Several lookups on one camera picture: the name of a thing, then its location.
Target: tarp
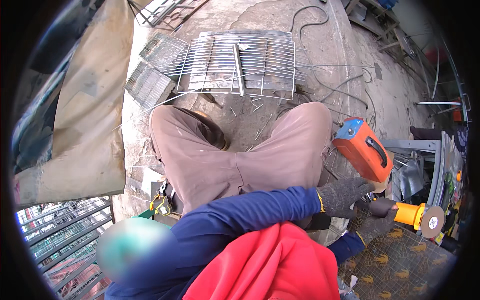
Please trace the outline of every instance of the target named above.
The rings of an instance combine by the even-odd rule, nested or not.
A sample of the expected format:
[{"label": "tarp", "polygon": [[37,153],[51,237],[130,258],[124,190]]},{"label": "tarp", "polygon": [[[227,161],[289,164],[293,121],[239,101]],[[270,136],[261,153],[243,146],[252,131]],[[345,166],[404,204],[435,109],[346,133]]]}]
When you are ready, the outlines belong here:
[{"label": "tarp", "polygon": [[16,175],[21,206],[123,192],[125,152],[121,129],[114,129],[121,124],[133,22],[126,0],[107,0],[94,16],[61,87],[51,159]]}]

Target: red cloth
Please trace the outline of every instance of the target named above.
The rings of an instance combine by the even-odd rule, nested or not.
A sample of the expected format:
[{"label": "red cloth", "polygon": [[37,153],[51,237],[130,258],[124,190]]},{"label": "red cloth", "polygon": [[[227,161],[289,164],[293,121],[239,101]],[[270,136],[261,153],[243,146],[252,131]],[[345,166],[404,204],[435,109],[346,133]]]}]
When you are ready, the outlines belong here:
[{"label": "red cloth", "polygon": [[337,273],[333,252],[284,222],[230,243],[183,300],[340,299]]}]

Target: concrete floor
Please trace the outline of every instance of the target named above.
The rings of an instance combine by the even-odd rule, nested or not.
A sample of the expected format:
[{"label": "concrete floor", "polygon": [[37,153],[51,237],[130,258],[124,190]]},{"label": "concrete floor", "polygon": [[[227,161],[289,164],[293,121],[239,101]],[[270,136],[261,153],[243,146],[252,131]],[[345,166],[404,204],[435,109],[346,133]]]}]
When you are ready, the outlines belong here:
[{"label": "concrete floor", "polygon": [[[372,75],[371,83],[365,83],[370,81],[370,76],[366,74],[363,78],[360,77],[343,85],[341,89],[369,102],[365,93],[367,90],[374,105],[369,105],[366,109],[365,105],[358,100],[335,92],[325,101],[329,108],[351,116],[370,119],[375,115],[373,109],[375,107],[375,133],[380,139],[407,139],[411,125],[431,128],[433,120],[428,119],[429,112],[426,108],[413,105],[422,100],[422,94],[426,92],[421,80],[409,75],[388,55],[379,53],[378,48],[381,46],[370,32],[356,25],[350,25],[340,0],[329,0],[327,3],[318,0],[210,0],[185,22],[184,26],[176,32],[175,37],[189,42],[203,31],[228,29],[287,31],[293,13],[307,5],[320,6],[329,15],[327,23],[308,26],[302,31],[302,41],[309,51],[307,54],[313,64],[350,65],[325,66],[317,73],[319,79],[329,86],[336,86],[346,78],[362,73],[362,66]],[[324,19],[324,13],[313,8],[297,15],[293,36],[298,47],[300,45],[298,28],[302,24],[315,23]],[[157,31],[135,24],[130,71],[138,63],[138,53],[148,37]],[[181,85],[187,86],[187,81],[182,80]],[[313,76],[309,77],[306,85],[315,92],[313,99],[321,99],[329,92],[327,88],[319,85]],[[196,94],[181,97],[175,100],[174,104],[208,114],[231,140],[229,151],[243,152],[251,145],[255,147],[267,139],[273,122],[269,122],[260,139],[254,141],[257,130],[263,127],[270,114],[276,116],[278,105],[275,100],[268,100],[268,98],[259,100],[258,102],[263,103],[264,106],[252,113],[254,107],[249,102],[239,101],[236,95],[215,96],[223,109],[200,98],[197,99]],[[236,118],[230,107],[237,113]],[[141,181],[143,167],[134,166],[151,166],[151,169],[161,174],[163,174],[163,168],[161,163],[155,160],[150,147],[148,114],[126,123],[140,111],[140,107],[126,93],[122,127],[126,152],[125,166],[128,177]],[[342,121],[347,116],[332,111],[332,117],[334,120]],[[326,167],[347,177],[358,176],[351,164],[336,150],[327,159]],[[327,172],[323,172],[322,183],[334,180]],[[148,205],[149,196],[138,189],[132,189],[129,184],[123,195],[113,197],[117,221],[140,214],[148,208]],[[173,224],[174,219],[167,217],[164,222]],[[317,232],[311,236],[319,243],[329,244],[338,238],[337,233],[344,231],[347,224],[346,220],[334,218],[332,220],[334,230]]]}]

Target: cutting disc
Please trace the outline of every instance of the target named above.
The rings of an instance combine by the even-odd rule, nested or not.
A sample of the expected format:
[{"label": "cutting disc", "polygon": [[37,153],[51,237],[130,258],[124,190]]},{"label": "cutting disc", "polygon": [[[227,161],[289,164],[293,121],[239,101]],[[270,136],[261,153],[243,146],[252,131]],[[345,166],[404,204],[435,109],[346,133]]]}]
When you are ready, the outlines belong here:
[{"label": "cutting disc", "polygon": [[430,207],[423,215],[420,228],[422,235],[431,239],[437,236],[445,223],[445,212],[439,206]]}]

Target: hand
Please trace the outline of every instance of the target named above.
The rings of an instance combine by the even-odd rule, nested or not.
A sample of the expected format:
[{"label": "hand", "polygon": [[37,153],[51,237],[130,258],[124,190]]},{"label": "hand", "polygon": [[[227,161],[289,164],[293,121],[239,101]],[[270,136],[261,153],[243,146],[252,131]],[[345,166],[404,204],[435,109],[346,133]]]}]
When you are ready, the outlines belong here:
[{"label": "hand", "polygon": [[341,179],[317,188],[326,214],[344,219],[353,219],[352,204],[374,190],[375,186],[363,178]]},{"label": "hand", "polygon": [[365,223],[357,230],[357,234],[365,246],[373,239],[389,232],[393,228],[397,211],[398,206],[394,205],[392,209],[388,210],[385,218],[370,216],[365,220]]}]

